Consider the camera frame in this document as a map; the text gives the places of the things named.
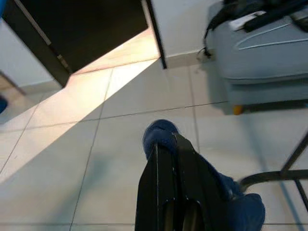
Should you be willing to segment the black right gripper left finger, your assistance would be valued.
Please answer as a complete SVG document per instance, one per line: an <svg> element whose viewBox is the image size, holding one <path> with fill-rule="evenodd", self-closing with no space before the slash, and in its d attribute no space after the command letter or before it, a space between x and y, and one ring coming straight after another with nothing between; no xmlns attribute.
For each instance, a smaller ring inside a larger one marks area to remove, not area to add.
<svg viewBox="0 0 308 231"><path fill-rule="evenodd" d="M140 177L136 231L175 230L176 182L171 153L156 144Z"/></svg>

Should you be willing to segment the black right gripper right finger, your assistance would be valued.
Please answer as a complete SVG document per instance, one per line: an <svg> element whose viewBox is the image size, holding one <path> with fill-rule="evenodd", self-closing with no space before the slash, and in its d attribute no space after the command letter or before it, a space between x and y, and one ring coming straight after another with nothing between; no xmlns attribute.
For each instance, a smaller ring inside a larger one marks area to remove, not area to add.
<svg viewBox="0 0 308 231"><path fill-rule="evenodd" d="M185 205L184 231L230 231L227 202L214 175L190 141L177 135L178 169Z"/></svg>

